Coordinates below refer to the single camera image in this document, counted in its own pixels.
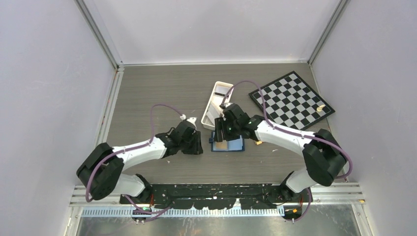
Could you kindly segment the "white plastic tray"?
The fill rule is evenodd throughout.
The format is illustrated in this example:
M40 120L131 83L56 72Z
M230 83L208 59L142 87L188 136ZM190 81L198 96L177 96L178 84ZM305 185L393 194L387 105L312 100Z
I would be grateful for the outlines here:
M222 112L220 105L226 93L230 90L233 84L217 81L211 91L209 101L206 105L201 124L204 128L215 130L214 120L218 118Z

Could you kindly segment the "blue card holder wallet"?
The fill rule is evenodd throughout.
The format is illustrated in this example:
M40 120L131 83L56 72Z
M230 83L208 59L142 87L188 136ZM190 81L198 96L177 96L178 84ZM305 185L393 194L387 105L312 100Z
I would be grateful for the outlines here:
M215 132L211 132L211 137L209 138L210 148L212 152L243 152L245 151L245 144L244 139L240 137L239 139L227 141L228 142L228 150L218 151L213 149L215 141L213 140Z

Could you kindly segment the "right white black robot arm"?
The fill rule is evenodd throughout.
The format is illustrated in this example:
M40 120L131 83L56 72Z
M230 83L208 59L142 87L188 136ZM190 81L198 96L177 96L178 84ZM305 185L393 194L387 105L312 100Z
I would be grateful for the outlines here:
M222 114L215 118L217 142L238 138L270 143L290 150L304 159L304 168L293 171L279 184L277 192L293 202L300 193L316 184L330 186L349 161L332 134L296 130L278 125L264 116L250 117L238 104L222 105Z

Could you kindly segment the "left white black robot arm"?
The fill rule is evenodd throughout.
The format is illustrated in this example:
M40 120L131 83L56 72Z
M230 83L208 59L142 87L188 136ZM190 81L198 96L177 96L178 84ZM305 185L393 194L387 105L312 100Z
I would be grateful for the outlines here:
M102 200L110 194L124 195L144 204L150 200L153 189L141 175L126 175L123 171L141 163L163 159L179 151L187 155L203 153L201 133L196 118L186 118L168 132L122 147L101 143L78 168L76 175L86 187L87 202Z

